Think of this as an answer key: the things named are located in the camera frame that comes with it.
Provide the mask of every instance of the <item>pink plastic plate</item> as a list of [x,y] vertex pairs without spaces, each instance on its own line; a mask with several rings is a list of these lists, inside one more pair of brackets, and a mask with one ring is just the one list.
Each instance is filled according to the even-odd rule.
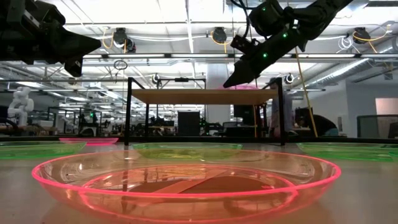
[[118,140],[119,138],[60,138],[61,142],[87,142],[87,146],[108,146]]
[[135,150],[80,154],[44,162],[32,175],[60,202],[118,223],[263,224],[310,205],[341,174],[314,157],[233,151],[197,161],[149,159]]

